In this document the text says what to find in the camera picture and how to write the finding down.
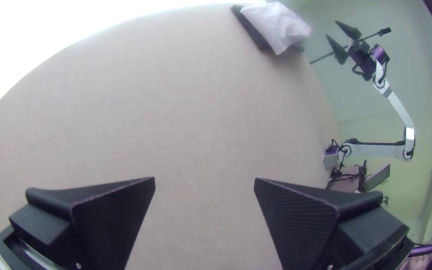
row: carbon fiber texture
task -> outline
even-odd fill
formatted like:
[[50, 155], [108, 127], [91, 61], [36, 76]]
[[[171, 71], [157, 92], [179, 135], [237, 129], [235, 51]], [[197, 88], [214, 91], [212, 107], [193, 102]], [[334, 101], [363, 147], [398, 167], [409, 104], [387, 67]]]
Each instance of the carbon fiber texture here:
[[284, 270], [310, 270], [336, 225], [377, 208], [382, 195], [353, 194], [257, 178], [254, 193]]
[[123, 270], [155, 191], [154, 178], [77, 202], [71, 217], [98, 270]]

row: beige table surface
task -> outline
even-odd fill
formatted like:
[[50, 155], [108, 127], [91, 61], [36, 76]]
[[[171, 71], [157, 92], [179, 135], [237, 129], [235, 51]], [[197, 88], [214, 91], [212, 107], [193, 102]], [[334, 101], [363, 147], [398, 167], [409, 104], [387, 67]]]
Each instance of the beige table surface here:
[[259, 51], [230, 6], [120, 24], [16, 84], [0, 101], [0, 231], [28, 187], [154, 176], [128, 269], [281, 269], [254, 179], [325, 186], [337, 129], [307, 59]]

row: bright light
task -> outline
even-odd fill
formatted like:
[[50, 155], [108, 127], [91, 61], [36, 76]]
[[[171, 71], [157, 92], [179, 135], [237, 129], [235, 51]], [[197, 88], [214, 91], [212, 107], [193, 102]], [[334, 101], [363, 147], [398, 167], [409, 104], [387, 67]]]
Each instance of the bright light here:
[[96, 32], [151, 13], [231, 2], [233, 1], [0, 0], [0, 99], [40, 63]]

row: white cloth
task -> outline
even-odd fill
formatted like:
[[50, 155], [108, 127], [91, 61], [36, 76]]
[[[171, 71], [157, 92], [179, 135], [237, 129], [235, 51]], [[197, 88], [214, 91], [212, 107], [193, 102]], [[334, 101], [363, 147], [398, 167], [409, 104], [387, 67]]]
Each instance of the white cloth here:
[[310, 36], [311, 28], [280, 2], [259, 2], [241, 9], [248, 21], [266, 39], [276, 55]]

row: light green wall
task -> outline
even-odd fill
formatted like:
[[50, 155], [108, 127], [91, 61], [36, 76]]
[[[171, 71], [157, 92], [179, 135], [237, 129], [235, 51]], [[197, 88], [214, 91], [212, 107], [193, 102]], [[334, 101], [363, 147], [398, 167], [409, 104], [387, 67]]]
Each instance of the light green wall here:
[[[363, 36], [391, 27], [392, 33], [368, 43], [380, 44], [391, 58], [387, 79], [416, 127], [414, 159], [353, 157], [345, 163], [351, 166], [367, 159], [371, 173], [390, 162], [391, 177], [377, 188], [389, 196], [386, 209], [411, 227], [413, 240], [431, 239], [432, 29], [425, 7], [415, 0], [310, 0], [303, 4], [288, 1], [286, 5], [313, 30], [305, 46], [310, 61], [330, 51], [326, 34], [342, 45], [349, 43], [335, 20], [357, 27]], [[348, 60], [340, 66], [333, 57], [313, 65], [333, 106], [341, 138], [389, 143], [401, 140], [404, 126], [398, 115], [370, 82], [351, 72], [353, 65]]]

